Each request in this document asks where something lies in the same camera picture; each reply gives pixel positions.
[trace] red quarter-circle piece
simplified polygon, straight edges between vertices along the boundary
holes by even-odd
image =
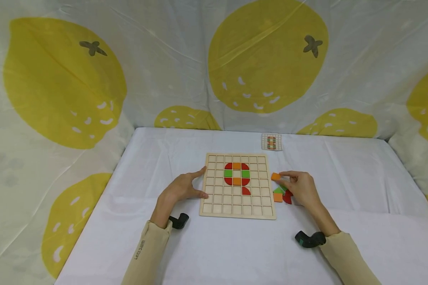
[[[250,195],[250,191],[246,187],[243,187],[242,190],[243,190],[243,195]]]
[[[290,192],[289,190],[286,190],[285,193],[284,193],[284,196],[282,196],[282,199],[287,204],[292,204],[292,196],[293,196],[293,193]]]

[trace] fabric backdrop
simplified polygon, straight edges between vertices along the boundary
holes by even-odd
[[[428,198],[428,0],[0,0],[0,285],[54,282],[141,126],[389,140]]]

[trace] red semicircle piece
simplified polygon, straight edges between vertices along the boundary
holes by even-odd
[[[243,187],[243,195],[250,195],[250,191],[246,187]]]

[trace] orange square piece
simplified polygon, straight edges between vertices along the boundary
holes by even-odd
[[[273,174],[271,174],[271,180],[277,181],[277,180],[280,180],[280,179],[281,179],[281,176],[279,174],[277,174],[275,172],[273,172]]]
[[[282,203],[283,198],[282,198],[282,193],[272,193],[274,196],[274,202],[280,202]]]
[[[239,177],[233,178],[233,185],[241,185],[241,178]]]

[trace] pattern card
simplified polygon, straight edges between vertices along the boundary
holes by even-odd
[[[200,216],[276,219],[266,155],[208,153],[206,166]]]
[[[282,135],[262,134],[262,150],[282,150]]]

